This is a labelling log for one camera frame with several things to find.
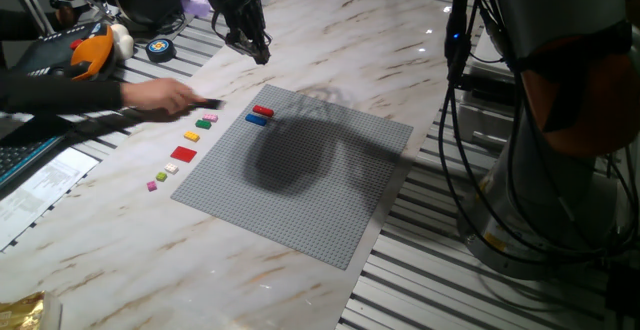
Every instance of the human arm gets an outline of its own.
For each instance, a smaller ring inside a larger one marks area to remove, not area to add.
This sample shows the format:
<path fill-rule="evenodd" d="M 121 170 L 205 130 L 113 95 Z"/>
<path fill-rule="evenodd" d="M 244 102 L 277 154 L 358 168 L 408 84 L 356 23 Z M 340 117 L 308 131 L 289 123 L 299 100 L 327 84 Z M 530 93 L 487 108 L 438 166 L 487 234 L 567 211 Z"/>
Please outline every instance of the human arm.
<path fill-rule="evenodd" d="M 184 84 L 156 79 L 140 84 L 77 82 L 52 76 L 0 73 L 0 111 L 29 114 L 80 114 L 134 106 L 175 113 L 203 101 Z"/>

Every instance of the red lego brick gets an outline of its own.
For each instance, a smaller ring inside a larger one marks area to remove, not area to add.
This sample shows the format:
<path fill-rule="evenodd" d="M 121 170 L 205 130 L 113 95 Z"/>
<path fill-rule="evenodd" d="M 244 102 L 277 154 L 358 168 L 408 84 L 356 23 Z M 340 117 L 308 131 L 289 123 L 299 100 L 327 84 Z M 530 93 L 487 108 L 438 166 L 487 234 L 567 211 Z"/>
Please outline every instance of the red lego brick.
<path fill-rule="evenodd" d="M 273 110 L 268 109 L 264 106 L 260 106 L 260 105 L 256 105 L 253 107 L 253 112 L 258 113 L 260 115 L 264 115 L 267 117 L 272 117 L 273 116 Z"/>
<path fill-rule="evenodd" d="M 196 152 L 191 150 L 191 149 L 187 149 L 184 148 L 182 146 L 178 146 L 174 151 L 173 154 L 171 154 L 171 157 L 174 159 L 178 159 L 178 160 L 182 160 L 184 162 L 191 162 L 191 160 L 193 160 L 193 157 L 196 156 Z"/>

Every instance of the white ball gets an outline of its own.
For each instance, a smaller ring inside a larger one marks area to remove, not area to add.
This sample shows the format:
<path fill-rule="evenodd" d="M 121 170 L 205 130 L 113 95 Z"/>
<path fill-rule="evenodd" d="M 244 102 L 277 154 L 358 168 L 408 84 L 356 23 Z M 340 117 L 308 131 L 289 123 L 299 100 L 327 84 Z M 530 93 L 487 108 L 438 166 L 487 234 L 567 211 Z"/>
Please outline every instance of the white ball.
<path fill-rule="evenodd" d="M 133 38 L 131 36 L 122 36 L 119 42 L 113 44 L 113 47 L 117 60 L 127 60 L 133 57 Z"/>
<path fill-rule="evenodd" d="M 129 30 L 121 24 L 111 25 L 111 31 L 113 32 L 113 40 L 116 42 L 118 42 L 123 36 L 129 36 Z"/>

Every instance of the yellow lego brick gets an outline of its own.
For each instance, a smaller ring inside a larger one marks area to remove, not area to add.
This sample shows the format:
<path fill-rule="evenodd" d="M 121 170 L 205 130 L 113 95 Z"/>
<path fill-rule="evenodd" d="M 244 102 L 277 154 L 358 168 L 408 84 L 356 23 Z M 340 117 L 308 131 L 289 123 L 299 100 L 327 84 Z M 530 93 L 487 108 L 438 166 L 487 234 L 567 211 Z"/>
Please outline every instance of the yellow lego brick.
<path fill-rule="evenodd" d="M 198 140 L 200 140 L 200 135 L 191 131 L 187 131 L 186 133 L 184 133 L 184 137 L 185 139 L 191 140 L 193 142 L 197 142 Z"/>

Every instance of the black sleeve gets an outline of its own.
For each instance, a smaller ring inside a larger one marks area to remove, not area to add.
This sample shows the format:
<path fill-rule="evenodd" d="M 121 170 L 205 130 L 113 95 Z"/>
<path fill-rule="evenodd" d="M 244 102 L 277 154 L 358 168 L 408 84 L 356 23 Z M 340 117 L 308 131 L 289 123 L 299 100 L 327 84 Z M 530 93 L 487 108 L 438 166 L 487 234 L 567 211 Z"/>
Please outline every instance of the black sleeve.
<path fill-rule="evenodd" d="M 122 108 L 117 82 L 83 82 L 0 72 L 0 111 L 27 114 L 81 114 Z"/>
<path fill-rule="evenodd" d="M 47 13 L 55 31 L 62 30 L 55 13 Z M 0 10 L 0 41 L 35 40 L 40 36 L 27 13 Z"/>

